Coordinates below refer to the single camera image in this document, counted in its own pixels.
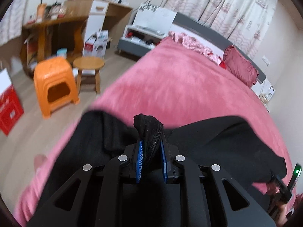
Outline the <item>right hand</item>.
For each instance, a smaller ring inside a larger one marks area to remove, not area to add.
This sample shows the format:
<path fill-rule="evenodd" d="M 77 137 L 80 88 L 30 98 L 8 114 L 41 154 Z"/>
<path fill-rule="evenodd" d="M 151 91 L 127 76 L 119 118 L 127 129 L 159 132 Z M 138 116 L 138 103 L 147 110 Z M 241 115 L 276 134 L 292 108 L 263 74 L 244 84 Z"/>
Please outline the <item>right hand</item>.
<path fill-rule="evenodd" d="M 302 204 L 298 205 L 290 218 L 286 217 L 288 212 L 286 203 L 275 200 L 275 206 L 278 208 L 278 213 L 274 218 L 276 226 L 302 226 Z"/>

